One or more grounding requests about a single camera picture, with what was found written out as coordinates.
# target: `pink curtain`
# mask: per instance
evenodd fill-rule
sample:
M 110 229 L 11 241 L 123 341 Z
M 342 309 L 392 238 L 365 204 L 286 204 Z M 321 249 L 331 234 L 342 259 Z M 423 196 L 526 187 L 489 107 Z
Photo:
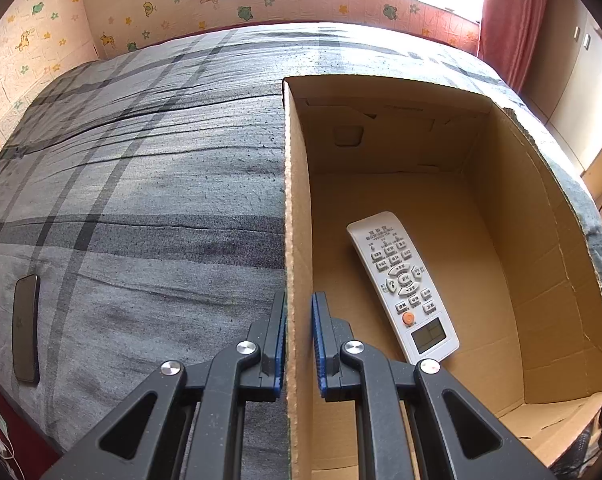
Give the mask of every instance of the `pink curtain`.
M 479 59 L 515 91 L 526 79 L 547 0 L 484 0 Z

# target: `cell phone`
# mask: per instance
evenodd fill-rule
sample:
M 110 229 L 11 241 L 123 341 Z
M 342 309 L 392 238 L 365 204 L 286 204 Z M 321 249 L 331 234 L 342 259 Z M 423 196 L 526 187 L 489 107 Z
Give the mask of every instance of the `cell phone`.
M 18 380 L 31 384 L 39 383 L 39 282 L 36 274 L 18 280 L 14 286 L 12 304 L 12 369 Z

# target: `remote control screen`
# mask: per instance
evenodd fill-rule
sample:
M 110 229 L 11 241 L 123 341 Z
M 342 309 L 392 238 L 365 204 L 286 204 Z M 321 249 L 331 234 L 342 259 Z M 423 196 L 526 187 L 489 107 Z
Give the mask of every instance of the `remote control screen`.
M 443 325 L 441 325 L 439 318 L 433 319 L 427 325 L 412 332 L 412 339 L 417 346 L 419 354 L 428 351 L 445 338 L 446 332 L 443 330 Z

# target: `remote control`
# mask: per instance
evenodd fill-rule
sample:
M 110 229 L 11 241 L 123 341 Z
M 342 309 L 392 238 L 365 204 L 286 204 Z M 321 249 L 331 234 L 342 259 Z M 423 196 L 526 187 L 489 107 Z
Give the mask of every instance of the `remote control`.
M 443 301 L 399 219 L 385 211 L 351 223 L 348 233 L 408 362 L 441 361 L 457 350 Z

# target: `triangular cutout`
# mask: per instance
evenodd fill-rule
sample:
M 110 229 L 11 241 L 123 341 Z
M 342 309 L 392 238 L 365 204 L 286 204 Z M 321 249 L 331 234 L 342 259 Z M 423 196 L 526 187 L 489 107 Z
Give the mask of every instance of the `triangular cutout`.
M 155 407 L 156 394 L 150 393 L 127 412 L 120 421 L 102 437 L 99 447 L 126 460 L 134 458 L 148 419 Z
M 501 446 L 500 437 L 457 394 L 445 391 L 443 400 L 466 458 L 472 460 Z

